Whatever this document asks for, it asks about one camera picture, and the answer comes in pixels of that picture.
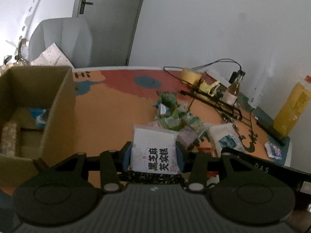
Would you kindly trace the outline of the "grey door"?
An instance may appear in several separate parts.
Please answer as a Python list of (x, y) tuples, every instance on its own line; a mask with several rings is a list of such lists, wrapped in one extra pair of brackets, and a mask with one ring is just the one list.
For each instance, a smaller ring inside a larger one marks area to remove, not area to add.
[(127, 66), (143, 0), (87, 0), (79, 15), (81, 0), (74, 1), (73, 16), (86, 19), (93, 46), (92, 67)]

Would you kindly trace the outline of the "white sesame snack packet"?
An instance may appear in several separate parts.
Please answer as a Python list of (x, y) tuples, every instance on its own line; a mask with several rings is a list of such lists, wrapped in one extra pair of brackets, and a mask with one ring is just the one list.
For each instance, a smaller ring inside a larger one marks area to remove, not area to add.
[(130, 167), (140, 173), (176, 175), (176, 131), (135, 125)]

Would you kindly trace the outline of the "yellow plastic bag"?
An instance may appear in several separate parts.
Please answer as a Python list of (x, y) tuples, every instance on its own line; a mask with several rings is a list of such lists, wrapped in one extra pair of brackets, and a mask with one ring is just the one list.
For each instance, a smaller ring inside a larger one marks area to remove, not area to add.
[(300, 80), (293, 87), (287, 101), (273, 120), (273, 128), (283, 137), (295, 126), (310, 101), (310, 81)]

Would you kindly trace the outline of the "pink snack packet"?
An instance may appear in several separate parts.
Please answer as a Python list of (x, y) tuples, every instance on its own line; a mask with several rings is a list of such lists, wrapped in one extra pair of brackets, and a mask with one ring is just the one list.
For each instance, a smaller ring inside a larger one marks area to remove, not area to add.
[(179, 131), (177, 136), (177, 142), (181, 144), (184, 148), (193, 148), (199, 146), (200, 138), (198, 134), (191, 128), (183, 128)]

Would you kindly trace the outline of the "small blue white packet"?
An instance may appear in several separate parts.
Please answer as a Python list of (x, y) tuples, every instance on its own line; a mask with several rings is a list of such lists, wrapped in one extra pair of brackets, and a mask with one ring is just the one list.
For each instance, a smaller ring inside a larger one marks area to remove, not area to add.
[(275, 160), (283, 159), (282, 154), (281, 154), (281, 149), (277, 145), (271, 142), (267, 142), (264, 144), (264, 148), (269, 158), (272, 158)]

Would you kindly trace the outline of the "yellow toy figure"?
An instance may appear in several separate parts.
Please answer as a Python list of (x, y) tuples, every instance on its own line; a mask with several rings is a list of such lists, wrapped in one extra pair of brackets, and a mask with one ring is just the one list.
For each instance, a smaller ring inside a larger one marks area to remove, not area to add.
[(215, 81), (212, 84), (208, 84), (207, 82), (203, 81), (200, 86), (199, 89), (208, 94), (211, 97), (214, 97), (214, 95), (217, 93), (217, 89), (220, 86), (220, 81)]

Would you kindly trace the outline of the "black power adapter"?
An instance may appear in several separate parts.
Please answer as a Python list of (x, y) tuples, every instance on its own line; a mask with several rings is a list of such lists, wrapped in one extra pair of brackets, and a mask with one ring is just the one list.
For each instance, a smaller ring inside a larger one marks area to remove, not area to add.
[(231, 75), (231, 77), (230, 77), (230, 79), (229, 79), (229, 83), (230, 83), (230, 84), (232, 84), (232, 83), (236, 80), (238, 74), (239, 74), (239, 71), (233, 72), (233, 73), (232, 73), (232, 75)]

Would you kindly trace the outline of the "black flat box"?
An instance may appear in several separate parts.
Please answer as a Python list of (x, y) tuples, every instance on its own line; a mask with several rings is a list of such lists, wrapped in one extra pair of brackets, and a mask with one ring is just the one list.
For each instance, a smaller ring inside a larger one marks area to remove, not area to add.
[(270, 137), (272, 137), (279, 145), (286, 145), (286, 138), (282, 136), (276, 129), (274, 129), (271, 123), (262, 118), (258, 118), (257, 125), (261, 129), (263, 129)]

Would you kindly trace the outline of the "blue white snack packet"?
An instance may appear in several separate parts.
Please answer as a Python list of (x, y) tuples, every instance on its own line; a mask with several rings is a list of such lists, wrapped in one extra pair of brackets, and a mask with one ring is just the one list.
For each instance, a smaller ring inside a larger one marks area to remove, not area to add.
[(157, 103), (154, 105), (154, 107), (157, 109), (157, 114), (159, 116), (167, 116), (170, 115), (170, 108), (162, 103)]

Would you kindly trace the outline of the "white perforated board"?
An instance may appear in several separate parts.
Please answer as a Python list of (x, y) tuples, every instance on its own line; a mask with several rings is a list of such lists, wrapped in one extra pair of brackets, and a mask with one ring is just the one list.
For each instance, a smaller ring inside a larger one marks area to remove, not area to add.
[(18, 45), (23, 39), (26, 43), (30, 39), (30, 29), (36, 10), (41, 0), (29, 0), (21, 16), (16, 19), (16, 23), (8, 25), (7, 33), (4, 37), (4, 59), (11, 56), (13, 57), (18, 53)]

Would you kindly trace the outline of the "white snack bag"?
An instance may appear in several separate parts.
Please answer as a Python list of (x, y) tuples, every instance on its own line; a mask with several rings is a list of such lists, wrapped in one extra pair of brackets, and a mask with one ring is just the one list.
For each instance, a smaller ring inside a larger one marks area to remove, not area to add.
[(225, 147), (229, 147), (243, 153), (246, 152), (231, 123), (211, 126), (208, 129), (208, 136), (218, 157), (220, 157), (221, 151)]

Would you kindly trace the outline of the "yellow tape roll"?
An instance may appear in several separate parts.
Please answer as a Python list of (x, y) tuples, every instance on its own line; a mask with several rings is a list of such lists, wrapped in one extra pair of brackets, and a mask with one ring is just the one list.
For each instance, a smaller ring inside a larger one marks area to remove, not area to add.
[(183, 68), (181, 71), (180, 79), (184, 84), (191, 84), (193, 86), (197, 86), (197, 84), (200, 82), (201, 74), (190, 71), (187, 68)]

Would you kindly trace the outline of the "white dotted cushion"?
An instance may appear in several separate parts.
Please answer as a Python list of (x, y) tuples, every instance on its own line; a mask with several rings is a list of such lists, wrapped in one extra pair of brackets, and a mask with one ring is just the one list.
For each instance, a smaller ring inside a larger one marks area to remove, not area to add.
[(53, 43), (43, 51), (37, 59), (31, 61), (32, 66), (70, 66), (74, 68), (70, 60), (64, 53)]

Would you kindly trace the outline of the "brown cardboard box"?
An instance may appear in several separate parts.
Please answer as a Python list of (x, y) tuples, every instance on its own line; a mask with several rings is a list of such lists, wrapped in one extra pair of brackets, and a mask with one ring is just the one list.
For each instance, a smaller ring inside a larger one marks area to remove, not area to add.
[[(37, 128), (30, 108), (48, 111)], [(1, 154), (1, 187), (17, 187), (74, 154), (75, 83), (69, 66), (12, 67), (1, 75), (1, 128), (17, 124), (17, 152)]]

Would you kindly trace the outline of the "colourful printed table mat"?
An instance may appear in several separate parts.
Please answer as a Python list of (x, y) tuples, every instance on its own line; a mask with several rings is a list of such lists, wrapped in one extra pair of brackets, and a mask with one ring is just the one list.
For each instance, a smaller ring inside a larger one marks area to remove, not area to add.
[(119, 150), (132, 139), (134, 125), (156, 115), (157, 91), (178, 92), (176, 72), (88, 70), (72, 72), (75, 83), (74, 153), (90, 156)]

